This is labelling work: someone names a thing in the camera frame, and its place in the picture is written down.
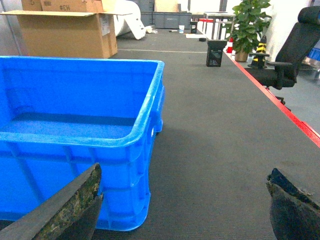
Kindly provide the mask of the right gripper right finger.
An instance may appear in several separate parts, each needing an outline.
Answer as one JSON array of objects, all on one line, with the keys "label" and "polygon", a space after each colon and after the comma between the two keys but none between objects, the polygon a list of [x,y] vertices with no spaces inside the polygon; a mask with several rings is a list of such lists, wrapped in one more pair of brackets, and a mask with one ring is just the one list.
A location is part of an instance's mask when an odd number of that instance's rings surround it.
[{"label": "right gripper right finger", "polygon": [[320,238],[319,187],[275,167],[266,177],[270,194],[269,219],[278,240]]}]

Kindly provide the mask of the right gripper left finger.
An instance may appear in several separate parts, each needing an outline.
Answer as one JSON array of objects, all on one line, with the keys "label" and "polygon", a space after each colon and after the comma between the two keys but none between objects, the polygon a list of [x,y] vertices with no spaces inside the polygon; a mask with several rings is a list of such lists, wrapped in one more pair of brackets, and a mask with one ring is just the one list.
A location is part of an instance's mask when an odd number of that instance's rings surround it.
[{"label": "right gripper left finger", "polygon": [[90,240],[104,195],[102,169],[93,164],[27,215],[0,231],[2,240]]}]

